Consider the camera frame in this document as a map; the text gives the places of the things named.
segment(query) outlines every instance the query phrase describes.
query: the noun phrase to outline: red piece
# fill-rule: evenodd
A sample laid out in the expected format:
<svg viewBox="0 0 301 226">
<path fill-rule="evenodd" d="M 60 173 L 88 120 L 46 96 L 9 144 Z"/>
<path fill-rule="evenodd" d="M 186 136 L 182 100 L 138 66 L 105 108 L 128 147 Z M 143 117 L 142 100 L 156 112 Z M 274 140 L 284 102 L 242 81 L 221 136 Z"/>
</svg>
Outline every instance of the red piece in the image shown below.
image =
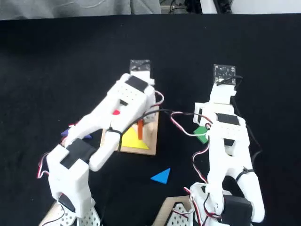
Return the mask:
<svg viewBox="0 0 301 226">
<path fill-rule="evenodd" d="M 118 115 L 118 114 L 120 114 L 120 111 L 118 111 L 118 110 L 115 110 L 115 111 L 113 112 L 113 115 Z"/>
</svg>

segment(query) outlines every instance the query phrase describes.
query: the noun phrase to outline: yellow triangle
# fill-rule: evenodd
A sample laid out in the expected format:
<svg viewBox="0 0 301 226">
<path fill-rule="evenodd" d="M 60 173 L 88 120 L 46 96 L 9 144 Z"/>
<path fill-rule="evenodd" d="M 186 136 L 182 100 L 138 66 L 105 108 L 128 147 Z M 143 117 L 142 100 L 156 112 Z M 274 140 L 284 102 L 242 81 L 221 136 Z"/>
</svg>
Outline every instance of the yellow triangle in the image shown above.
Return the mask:
<svg viewBox="0 0 301 226">
<path fill-rule="evenodd" d="M 149 149 L 142 140 L 138 139 L 138 134 L 133 128 L 129 128 L 122 136 L 122 146 Z"/>
</svg>

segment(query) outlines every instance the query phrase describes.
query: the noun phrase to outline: blue triangle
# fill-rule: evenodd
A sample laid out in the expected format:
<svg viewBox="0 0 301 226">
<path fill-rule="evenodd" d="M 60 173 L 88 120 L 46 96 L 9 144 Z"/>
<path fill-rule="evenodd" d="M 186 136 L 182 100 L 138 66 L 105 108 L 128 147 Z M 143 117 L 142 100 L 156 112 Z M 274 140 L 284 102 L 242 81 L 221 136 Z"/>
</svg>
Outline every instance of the blue triangle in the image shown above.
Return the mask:
<svg viewBox="0 0 301 226">
<path fill-rule="evenodd" d="M 68 129 L 66 129 L 64 132 L 61 133 L 61 136 L 65 137 L 68 135 Z M 92 136 L 89 134 L 89 135 L 86 135 L 84 138 L 86 139 L 92 139 Z"/>
<path fill-rule="evenodd" d="M 157 175 L 154 175 L 151 180 L 158 181 L 162 184 L 167 184 L 168 176 L 169 176 L 170 168 L 162 171 L 161 173 L 158 173 Z"/>
</svg>

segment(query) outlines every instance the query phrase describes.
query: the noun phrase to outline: wooden board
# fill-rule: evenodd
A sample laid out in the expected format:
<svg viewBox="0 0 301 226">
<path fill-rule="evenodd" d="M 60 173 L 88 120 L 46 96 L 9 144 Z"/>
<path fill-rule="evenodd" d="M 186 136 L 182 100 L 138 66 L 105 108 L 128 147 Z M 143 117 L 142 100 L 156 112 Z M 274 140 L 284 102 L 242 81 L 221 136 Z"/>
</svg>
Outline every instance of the wooden board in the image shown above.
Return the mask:
<svg viewBox="0 0 301 226">
<path fill-rule="evenodd" d="M 156 149 L 157 149 L 158 120 L 159 120 L 159 112 L 156 113 L 154 122 L 150 122 L 150 123 L 144 125 L 144 127 L 143 127 L 142 141 L 148 146 L 149 149 L 122 146 L 121 151 L 129 152 L 129 153 L 137 153 L 137 154 L 155 155 Z M 132 128 L 138 134 L 137 125 L 134 125 Z M 106 132 L 106 130 L 103 129 L 100 145 L 103 143 L 103 141 L 105 139 L 105 132 Z"/>
<path fill-rule="evenodd" d="M 175 202 L 182 202 L 187 211 L 190 210 L 189 196 L 167 197 L 152 226 L 164 226 Z"/>
<path fill-rule="evenodd" d="M 48 221 L 57 219 L 58 216 L 56 215 L 56 213 L 60 210 L 60 208 L 61 206 L 57 204 L 57 202 L 54 202 L 50 207 L 50 210 L 47 212 L 46 216 L 44 217 L 44 219 L 42 219 L 42 221 L 40 222 L 39 226 L 42 226 L 44 223 Z"/>
</svg>

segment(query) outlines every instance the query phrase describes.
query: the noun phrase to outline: colored shape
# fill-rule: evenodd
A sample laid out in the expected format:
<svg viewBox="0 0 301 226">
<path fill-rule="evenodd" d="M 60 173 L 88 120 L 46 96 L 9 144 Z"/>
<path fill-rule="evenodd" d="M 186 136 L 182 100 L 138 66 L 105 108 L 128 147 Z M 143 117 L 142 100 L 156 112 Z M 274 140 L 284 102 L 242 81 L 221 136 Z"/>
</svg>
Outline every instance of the colored shape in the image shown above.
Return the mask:
<svg viewBox="0 0 301 226">
<path fill-rule="evenodd" d="M 138 139 L 142 140 L 143 138 L 143 119 L 138 121 Z"/>
<path fill-rule="evenodd" d="M 133 128 L 129 128 L 128 131 L 122 136 L 122 146 L 149 149 L 142 140 L 138 139 L 138 135 Z"/>
<path fill-rule="evenodd" d="M 68 130 L 69 130 L 69 129 L 66 129 L 64 132 L 62 132 L 62 133 L 61 133 L 61 136 L 62 136 L 62 137 L 67 136 L 67 135 L 68 135 Z M 85 138 L 85 139 L 92 139 L 92 136 L 89 134 L 89 135 L 86 135 L 84 138 Z"/>
<path fill-rule="evenodd" d="M 120 114 L 120 111 L 118 111 L 118 110 L 115 110 L 115 111 L 113 112 L 113 115 L 118 115 L 118 114 Z"/>
<path fill-rule="evenodd" d="M 195 131 L 193 131 L 194 134 L 203 134 L 203 133 L 206 133 L 207 132 L 207 129 L 205 126 L 200 126 L 198 127 Z M 197 138 L 203 143 L 207 143 L 208 140 L 206 138 L 206 135 L 203 135 L 203 136 L 197 136 Z"/>
<path fill-rule="evenodd" d="M 167 180 L 168 180 L 168 176 L 169 176 L 169 172 L 170 172 L 170 168 L 164 170 L 163 172 L 161 173 L 158 173 L 157 175 L 153 176 L 151 178 L 151 180 L 154 180 L 154 181 L 157 181 L 157 182 L 160 182 L 162 184 L 167 184 Z"/>
</svg>

